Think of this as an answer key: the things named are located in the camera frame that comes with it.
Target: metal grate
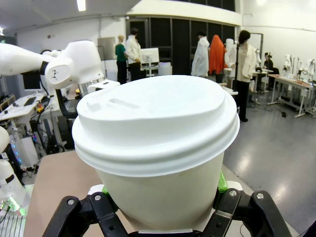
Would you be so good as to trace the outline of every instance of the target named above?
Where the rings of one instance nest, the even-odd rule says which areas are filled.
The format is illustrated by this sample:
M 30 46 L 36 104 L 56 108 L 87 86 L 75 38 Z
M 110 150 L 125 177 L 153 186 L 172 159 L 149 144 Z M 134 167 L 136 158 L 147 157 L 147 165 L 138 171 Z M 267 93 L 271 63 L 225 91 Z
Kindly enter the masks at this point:
M 25 216 L 6 216 L 0 224 L 0 237 L 22 237 L 25 221 Z

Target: white raincoat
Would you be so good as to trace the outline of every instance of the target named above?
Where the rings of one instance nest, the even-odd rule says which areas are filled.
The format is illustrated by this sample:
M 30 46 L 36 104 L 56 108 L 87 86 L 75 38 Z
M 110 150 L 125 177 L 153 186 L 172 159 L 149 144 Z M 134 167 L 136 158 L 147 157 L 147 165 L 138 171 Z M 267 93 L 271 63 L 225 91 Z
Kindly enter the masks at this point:
M 191 75 L 196 77 L 206 77 L 208 72 L 208 47 L 209 42 L 205 37 L 199 39 L 197 50 L 192 63 Z

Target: green shirt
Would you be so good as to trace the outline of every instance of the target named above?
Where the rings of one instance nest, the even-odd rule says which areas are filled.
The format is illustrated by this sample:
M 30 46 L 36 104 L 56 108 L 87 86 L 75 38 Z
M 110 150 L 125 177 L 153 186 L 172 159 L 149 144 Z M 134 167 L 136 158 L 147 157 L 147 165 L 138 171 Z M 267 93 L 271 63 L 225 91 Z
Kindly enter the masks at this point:
M 119 62 L 124 62 L 126 61 L 126 58 L 125 58 L 125 55 L 124 55 L 124 52 L 125 52 L 125 47 L 123 44 L 118 44 L 117 46 L 115 46 L 115 54 L 118 56 L 117 57 L 117 60 Z

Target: black hair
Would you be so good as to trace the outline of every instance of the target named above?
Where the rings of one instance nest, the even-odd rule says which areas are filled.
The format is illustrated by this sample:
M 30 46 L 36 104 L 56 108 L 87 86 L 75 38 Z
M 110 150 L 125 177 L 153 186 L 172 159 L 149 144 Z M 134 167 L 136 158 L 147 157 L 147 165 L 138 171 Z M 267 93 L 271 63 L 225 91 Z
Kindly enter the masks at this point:
M 243 44 L 248 39 L 250 39 L 250 33 L 245 30 L 241 31 L 238 38 L 239 44 Z
M 132 28 L 130 30 L 130 33 L 131 33 L 131 35 L 136 35 L 136 34 L 138 34 L 138 29 L 137 28 Z
M 202 32 L 202 31 L 200 31 L 200 32 L 198 32 L 198 33 L 197 33 L 197 35 L 198 35 L 198 36 L 203 36 L 203 37 L 204 37 L 204 36 L 206 36 L 206 33 L 204 33 L 204 32 Z
M 268 58 L 272 58 L 272 56 L 270 54 L 271 53 L 265 53 L 265 56 L 267 56 Z

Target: ceiling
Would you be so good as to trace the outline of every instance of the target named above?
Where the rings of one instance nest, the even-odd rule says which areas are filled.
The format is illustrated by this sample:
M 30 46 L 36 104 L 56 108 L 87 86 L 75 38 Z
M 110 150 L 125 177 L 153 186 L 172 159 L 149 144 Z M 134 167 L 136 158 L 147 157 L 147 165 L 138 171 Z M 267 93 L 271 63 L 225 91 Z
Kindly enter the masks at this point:
M 4 34 L 59 20 L 102 14 L 125 15 L 140 0 L 86 0 L 79 12 L 76 0 L 0 0 L 0 27 Z

